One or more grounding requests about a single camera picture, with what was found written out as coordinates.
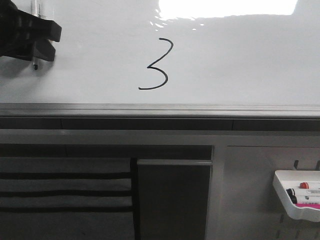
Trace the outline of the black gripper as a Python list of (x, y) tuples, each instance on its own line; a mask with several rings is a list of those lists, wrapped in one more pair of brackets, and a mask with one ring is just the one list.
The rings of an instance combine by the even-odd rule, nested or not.
[(60, 42), (61, 34), (62, 27), (55, 21), (19, 10), (10, 0), (0, 2), (1, 57), (53, 62), (56, 49), (51, 41)]

